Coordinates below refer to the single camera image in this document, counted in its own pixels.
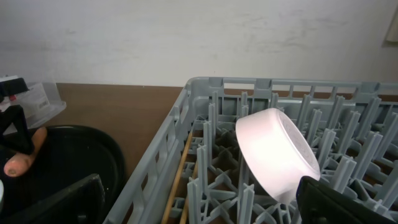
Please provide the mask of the orange carrot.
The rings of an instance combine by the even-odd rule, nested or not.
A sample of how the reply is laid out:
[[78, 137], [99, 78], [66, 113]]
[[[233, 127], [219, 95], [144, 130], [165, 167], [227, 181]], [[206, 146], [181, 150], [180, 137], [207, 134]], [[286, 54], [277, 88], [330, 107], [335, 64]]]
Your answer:
[[10, 158], [4, 166], [4, 173], [9, 177], [20, 177], [24, 175], [33, 165], [36, 157], [42, 148], [47, 138], [47, 129], [41, 127], [32, 136], [32, 143], [34, 145], [34, 151], [32, 154], [21, 154], [16, 153]]

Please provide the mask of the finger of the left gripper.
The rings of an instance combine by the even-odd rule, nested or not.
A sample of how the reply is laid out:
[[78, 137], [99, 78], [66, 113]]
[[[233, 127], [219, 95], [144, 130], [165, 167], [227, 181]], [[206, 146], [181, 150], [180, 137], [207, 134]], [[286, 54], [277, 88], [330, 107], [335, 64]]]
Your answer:
[[[13, 137], [11, 139], [4, 135], [10, 125], [16, 129], [16, 132], [11, 134]], [[24, 110], [20, 105], [10, 106], [6, 111], [1, 112], [1, 146], [22, 154], [32, 154], [34, 151]]]

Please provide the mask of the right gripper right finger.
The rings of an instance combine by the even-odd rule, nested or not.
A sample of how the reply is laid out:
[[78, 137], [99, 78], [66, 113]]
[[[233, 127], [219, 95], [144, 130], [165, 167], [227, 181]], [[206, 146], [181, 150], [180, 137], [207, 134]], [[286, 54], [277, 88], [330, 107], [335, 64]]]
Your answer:
[[303, 224], [396, 224], [309, 176], [300, 179], [296, 199]]

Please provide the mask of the wooden chopstick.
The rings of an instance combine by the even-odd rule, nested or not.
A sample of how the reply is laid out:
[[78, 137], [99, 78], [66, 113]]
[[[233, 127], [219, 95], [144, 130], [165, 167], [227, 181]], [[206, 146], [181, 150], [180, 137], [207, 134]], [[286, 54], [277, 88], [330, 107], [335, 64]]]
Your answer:
[[[198, 172], [198, 163], [196, 162], [194, 170], [193, 170], [193, 174], [191, 176], [192, 179], [196, 179], [197, 172]], [[180, 224], [186, 224], [187, 218], [188, 218], [188, 197], [186, 197], [186, 199], [185, 199], [185, 204], [184, 204], [184, 207], [182, 210], [182, 215], [180, 218]]]
[[179, 185], [179, 182], [180, 182], [180, 177], [181, 177], [181, 174], [183, 172], [183, 166], [184, 166], [184, 163], [186, 161], [188, 150], [189, 150], [191, 142], [192, 142], [192, 137], [193, 137], [193, 132], [191, 131], [189, 133], [189, 135], [188, 135], [187, 141], [186, 141], [184, 149], [183, 149], [183, 153], [182, 153], [181, 158], [180, 158], [180, 163], [178, 165], [176, 176], [174, 178], [174, 182], [173, 182], [170, 194], [169, 194], [169, 198], [168, 198], [168, 201], [167, 201], [167, 204], [166, 204], [166, 207], [165, 207], [165, 211], [164, 211], [164, 214], [163, 214], [163, 217], [162, 217], [162, 220], [161, 220], [161, 224], [167, 224], [167, 222], [168, 222], [170, 211], [171, 211], [171, 208], [172, 208], [172, 204], [174, 202], [175, 194], [177, 192], [178, 185]]

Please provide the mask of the clear plastic bin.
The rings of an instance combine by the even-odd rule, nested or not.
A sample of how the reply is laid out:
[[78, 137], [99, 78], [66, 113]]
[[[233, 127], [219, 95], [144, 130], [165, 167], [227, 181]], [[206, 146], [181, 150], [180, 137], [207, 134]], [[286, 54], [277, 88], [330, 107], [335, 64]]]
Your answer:
[[29, 129], [38, 128], [62, 112], [67, 104], [60, 97], [57, 85], [53, 82], [28, 83], [29, 91], [12, 95], [5, 99], [1, 108], [20, 105]]

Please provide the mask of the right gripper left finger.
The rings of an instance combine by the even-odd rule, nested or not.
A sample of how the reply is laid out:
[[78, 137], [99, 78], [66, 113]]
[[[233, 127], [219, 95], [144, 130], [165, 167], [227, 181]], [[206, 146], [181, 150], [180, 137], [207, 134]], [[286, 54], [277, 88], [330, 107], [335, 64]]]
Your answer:
[[1, 223], [100, 223], [104, 204], [101, 178], [91, 174]]

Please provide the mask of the black round tray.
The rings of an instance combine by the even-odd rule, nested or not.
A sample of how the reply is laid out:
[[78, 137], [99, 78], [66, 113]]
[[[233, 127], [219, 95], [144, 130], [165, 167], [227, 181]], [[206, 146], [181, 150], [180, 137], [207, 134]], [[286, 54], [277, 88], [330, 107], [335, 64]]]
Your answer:
[[121, 148], [111, 136], [95, 128], [47, 127], [47, 138], [31, 168], [20, 177], [9, 177], [4, 166], [15, 154], [1, 148], [1, 219], [98, 174], [105, 192], [103, 223], [123, 187], [125, 163]]

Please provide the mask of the grey dishwasher rack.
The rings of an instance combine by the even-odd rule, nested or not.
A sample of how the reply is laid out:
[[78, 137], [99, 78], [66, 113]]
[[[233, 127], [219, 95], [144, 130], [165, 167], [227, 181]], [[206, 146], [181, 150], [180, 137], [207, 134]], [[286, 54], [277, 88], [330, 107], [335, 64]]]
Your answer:
[[299, 128], [320, 183], [397, 222], [395, 83], [221, 77], [187, 82], [105, 222], [161, 223], [192, 131], [167, 223], [186, 197], [186, 223], [302, 223], [297, 201], [274, 200], [241, 156], [237, 120], [268, 108]]

